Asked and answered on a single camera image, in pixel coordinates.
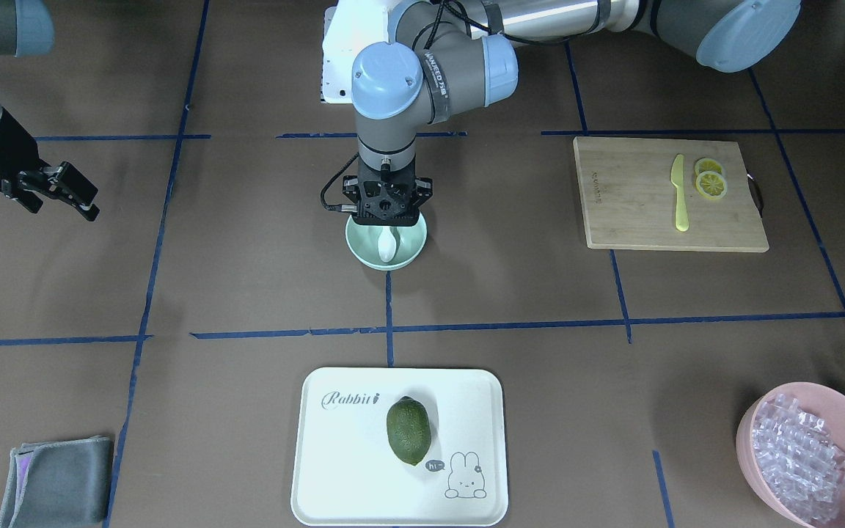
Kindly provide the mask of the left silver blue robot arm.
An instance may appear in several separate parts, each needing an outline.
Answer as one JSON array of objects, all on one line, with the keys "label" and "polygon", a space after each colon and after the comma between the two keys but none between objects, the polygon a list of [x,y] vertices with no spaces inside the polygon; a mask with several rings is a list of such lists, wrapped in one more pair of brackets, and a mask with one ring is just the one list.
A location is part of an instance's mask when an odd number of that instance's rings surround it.
[{"label": "left silver blue robot arm", "polygon": [[514,49],[527,41],[637,31],[735,73],[768,56],[800,10],[798,1],[403,1],[389,13],[386,40],[351,67],[361,167],[405,169],[420,127],[510,97],[519,84]]}]

